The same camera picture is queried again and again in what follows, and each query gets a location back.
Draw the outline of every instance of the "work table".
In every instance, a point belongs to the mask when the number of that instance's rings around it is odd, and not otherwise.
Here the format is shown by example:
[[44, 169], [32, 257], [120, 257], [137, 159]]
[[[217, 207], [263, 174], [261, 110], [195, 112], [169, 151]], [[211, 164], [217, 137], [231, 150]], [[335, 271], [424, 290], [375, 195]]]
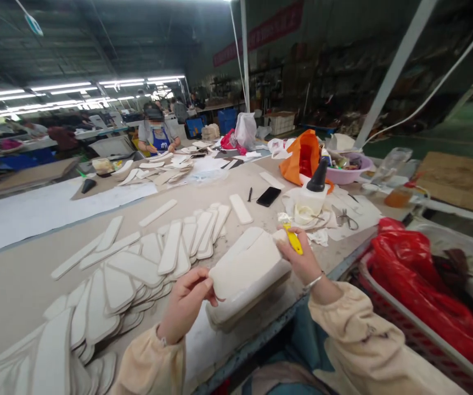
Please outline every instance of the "work table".
[[[253, 187], [254, 197], [258, 197], [269, 187], [269, 184], [258, 175], [264, 170], [269, 171], [286, 185], [284, 193], [293, 185], [281, 177], [279, 163], [280, 161], [272, 160], [271, 157], [246, 163], [231, 169], [224, 182], [200, 187], [184, 185], [168, 189], [0, 251], [0, 353], [41, 325], [44, 322], [42, 317], [44, 310], [57, 297], [72, 291], [95, 271], [98, 265], [83, 271], [76, 266], [58, 281], [53, 281], [50, 277], [53, 269], [94, 239], [112, 218], [118, 215], [124, 216], [117, 235], [118, 239], [138, 230], [142, 235], [156, 232], [159, 227], [171, 220], [191, 215], [198, 208], [206, 209], [213, 202], [229, 204], [231, 194], [237, 193], [246, 201], [249, 187]], [[343, 188], [356, 194], [359, 184]], [[370, 199], [385, 216], [401, 220], [412, 208], [386, 207], [382, 202], [383, 198], [384, 195], [375, 195]], [[149, 226], [140, 229], [139, 220], [170, 199], [178, 200], [178, 204]], [[271, 233], [276, 230], [276, 213], [284, 210], [280, 198], [276, 199], [270, 208], [260, 206], [254, 201], [245, 204], [254, 221], [249, 225], [240, 225], [235, 214], [231, 213], [226, 222], [227, 235], [217, 240], [214, 256], [200, 261], [200, 265], [213, 267], [248, 227], [260, 227]], [[325, 273], [333, 279], [338, 279], [364, 250], [375, 232], [376, 227], [372, 227], [341, 241], [329, 240], [329, 247], [326, 248], [312, 244], [313, 251]], [[190, 393], [196, 389], [198, 393], [210, 393], [245, 361], [247, 356], [256, 352], [278, 333], [293, 316], [297, 306], [305, 303], [303, 297], [302, 285], [292, 274], [285, 286], [277, 289], [274, 294], [249, 311], [228, 334], [210, 330], [206, 326], [209, 324], [205, 309], [202, 308], [187, 337], [185, 392]], [[118, 366], [128, 344], [161, 320], [167, 300], [168, 297], [159, 300], [153, 308], [145, 312], [144, 319], [138, 327], [106, 348], [107, 351], [115, 351], [118, 354]]]

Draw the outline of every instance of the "yellow handle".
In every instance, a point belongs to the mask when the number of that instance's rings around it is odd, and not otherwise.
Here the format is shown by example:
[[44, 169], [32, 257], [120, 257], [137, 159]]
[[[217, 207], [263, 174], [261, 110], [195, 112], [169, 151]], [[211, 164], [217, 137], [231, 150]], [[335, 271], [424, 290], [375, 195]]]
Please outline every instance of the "yellow handle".
[[299, 238], [295, 233], [288, 231], [288, 229], [291, 228], [291, 223], [284, 223], [282, 224], [282, 226], [284, 227], [284, 229], [286, 229], [286, 233], [288, 234], [288, 240], [290, 240], [290, 244], [295, 250], [295, 252], [297, 252], [299, 255], [302, 255], [302, 246], [301, 242], [299, 241]]

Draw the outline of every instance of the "red plastic bag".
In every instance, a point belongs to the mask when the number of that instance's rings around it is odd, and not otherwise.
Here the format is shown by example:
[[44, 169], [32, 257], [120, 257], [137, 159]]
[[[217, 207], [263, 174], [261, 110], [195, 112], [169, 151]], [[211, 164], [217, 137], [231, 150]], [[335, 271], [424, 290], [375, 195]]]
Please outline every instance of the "red plastic bag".
[[430, 242], [420, 232], [381, 220], [367, 262], [374, 280], [473, 363], [473, 315], [452, 296], [432, 264]]
[[222, 140], [220, 140], [220, 146], [223, 149], [236, 148], [240, 155], [245, 155], [247, 153], [247, 150], [238, 144], [237, 137], [235, 136], [235, 129], [231, 129], [228, 134], [222, 137]]

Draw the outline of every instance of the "smartphone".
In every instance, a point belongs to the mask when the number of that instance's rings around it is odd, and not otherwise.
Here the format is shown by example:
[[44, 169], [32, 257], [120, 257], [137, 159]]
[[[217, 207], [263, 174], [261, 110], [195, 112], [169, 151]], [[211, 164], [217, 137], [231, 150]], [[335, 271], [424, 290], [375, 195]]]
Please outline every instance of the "smartphone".
[[264, 207], [270, 207], [271, 203], [280, 195], [280, 189], [269, 187], [257, 200], [257, 203]]

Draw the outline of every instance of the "floor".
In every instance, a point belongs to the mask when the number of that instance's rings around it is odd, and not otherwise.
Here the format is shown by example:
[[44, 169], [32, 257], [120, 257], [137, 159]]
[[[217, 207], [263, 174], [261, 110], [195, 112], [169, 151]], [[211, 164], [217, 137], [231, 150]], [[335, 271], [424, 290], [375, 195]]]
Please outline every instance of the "floor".
[[[302, 132], [303, 129], [296, 129], [274, 137], [295, 137]], [[326, 134], [317, 132], [317, 136], [324, 138]], [[368, 156], [383, 158], [397, 146], [412, 148], [412, 158], [419, 160], [422, 160], [429, 151], [473, 157], [473, 102], [464, 104], [451, 119], [445, 120], [433, 129], [413, 136], [391, 136], [385, 140], [369, 143], [363, 150]]]

